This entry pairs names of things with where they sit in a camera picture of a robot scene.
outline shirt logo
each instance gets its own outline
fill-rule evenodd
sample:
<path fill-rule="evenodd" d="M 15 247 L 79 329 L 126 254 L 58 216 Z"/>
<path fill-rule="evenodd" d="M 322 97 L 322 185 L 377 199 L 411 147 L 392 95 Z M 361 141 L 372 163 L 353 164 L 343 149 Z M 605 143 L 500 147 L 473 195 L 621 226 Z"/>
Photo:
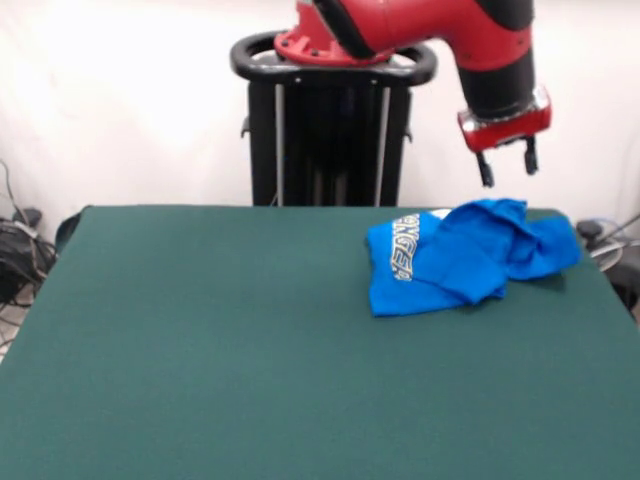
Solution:
<path fill-rule="evenodd" d="M 396 280 L 413 280 L 413 255 L 420 239 L 420 214 L 408 215 L 393 222 L 391 271 Z"/>

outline metal pole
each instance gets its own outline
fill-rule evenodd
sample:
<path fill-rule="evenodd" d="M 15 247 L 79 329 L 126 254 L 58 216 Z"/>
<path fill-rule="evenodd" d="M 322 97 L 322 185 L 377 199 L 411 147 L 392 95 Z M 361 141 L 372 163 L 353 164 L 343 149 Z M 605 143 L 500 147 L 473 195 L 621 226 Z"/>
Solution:
<path fill-rule="evenodd" d="M 276 85 L 276 175 L 278 207 L 284 206 L 284 85 Z"/>
<path fill-rule="evenodd" d="M 378 171 L 376 174 L 375 206 L 382 202 L 382 179 L 384 176 L 384 157 L 387 147 L 387 130 L 389 129 L 389 105 L 391 104 L 391 88 L 382 91 L 382 109 L 380 112 L 380 137 L 378 138 Z"/>

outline black handle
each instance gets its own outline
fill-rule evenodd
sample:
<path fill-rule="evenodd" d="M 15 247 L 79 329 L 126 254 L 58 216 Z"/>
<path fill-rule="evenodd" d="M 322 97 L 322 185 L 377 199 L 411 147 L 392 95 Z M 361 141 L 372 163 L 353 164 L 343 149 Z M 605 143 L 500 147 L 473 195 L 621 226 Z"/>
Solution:
<path fill-rule="evenodd" d="M 368 67 L 320 67 L 294 64 L 277 55 L 255 58 L 274 50 L 279 33 L 261 33 L 237 42 L 231 49 L 233 71 L 250 81 L 282 85 L 412 87 L 433 79 L 438 67 L 436 55 L 424 45 L 397 52 L 415 62 L 409 66 L 384 62 Z"/>

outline green table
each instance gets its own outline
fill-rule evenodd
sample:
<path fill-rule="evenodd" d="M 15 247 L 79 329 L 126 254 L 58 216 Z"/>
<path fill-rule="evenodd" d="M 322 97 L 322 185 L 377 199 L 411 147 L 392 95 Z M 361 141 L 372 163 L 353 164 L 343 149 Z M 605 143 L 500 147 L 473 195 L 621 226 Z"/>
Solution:
<path fill-rule="evenodd" d="M 640 343 L 585 260 L 371 317 L 393 209 L 91 208 L 0 366 L 0 476 L 640 478 Z"/>

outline white backdrop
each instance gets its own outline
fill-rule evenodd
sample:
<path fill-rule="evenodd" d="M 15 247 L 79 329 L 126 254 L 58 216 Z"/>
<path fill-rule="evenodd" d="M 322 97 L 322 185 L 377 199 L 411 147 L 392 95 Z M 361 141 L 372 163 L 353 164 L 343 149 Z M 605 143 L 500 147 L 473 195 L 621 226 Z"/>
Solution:
<path fill-rule="evenodd" d="M 294 0 L 3 0 L 0 156 L 23 205 L 51 235 L 87 204 L 250 204 L 246 83 L 229 69 L 239 38 L 295 22 Z M 491 153 L 480 186 L 455 121 L 464 107 L 452 56 L 415 91 L 401 203 L 525 198 L 574 218 L 640 209 L 640 5 L 538 0 L 538 78 L 555 104 L 539 138 Z"/>

